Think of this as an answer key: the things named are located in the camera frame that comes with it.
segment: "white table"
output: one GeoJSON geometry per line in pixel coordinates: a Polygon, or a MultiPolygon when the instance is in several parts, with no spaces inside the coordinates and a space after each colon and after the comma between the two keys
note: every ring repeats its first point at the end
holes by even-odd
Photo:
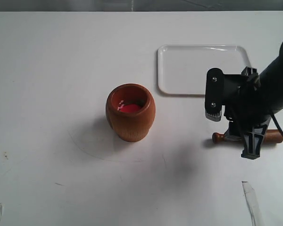
{"type": "Polygon", "coordinates": [[[282,41],[283,12],[0,13],[0,226],[246,226],[241,181],[266,225],[283,225],[283,143],[255,161],[212,147],[226,119],[156,86],[163,44],[238,44],[262,71],[282,41]],[[134,144],[104,111],[130,82],[157,106],[134,144]]]}

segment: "wooden handle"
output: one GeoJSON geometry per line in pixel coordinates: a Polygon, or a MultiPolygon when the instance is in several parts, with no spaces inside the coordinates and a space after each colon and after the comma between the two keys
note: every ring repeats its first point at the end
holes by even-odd
{"type": "MultiPolygon", "coordinates": [[[[212,140],[215,144],[220,142],[229,142],[225,140],[225,135],[221,133],[213,133],[212,140]]],[[[279,144],[283,142],[283,137],[277,129],[268,129],[263,142],[269,144],[279,144]]]]}

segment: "wooden vase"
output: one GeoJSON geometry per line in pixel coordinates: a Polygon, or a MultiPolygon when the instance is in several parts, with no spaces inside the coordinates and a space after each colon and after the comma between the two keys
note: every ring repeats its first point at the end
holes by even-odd
{"type": "Polygon", "coordinates": [[[143,139],[155,118],[155,102],[151,93],[138,84],[125,84],[115,88],[106,101],[106,118],[118,136],[129,142],[143,139]],[[135,103],[141,109],[125,113],[119,111],[121,103],[135,103]]]}

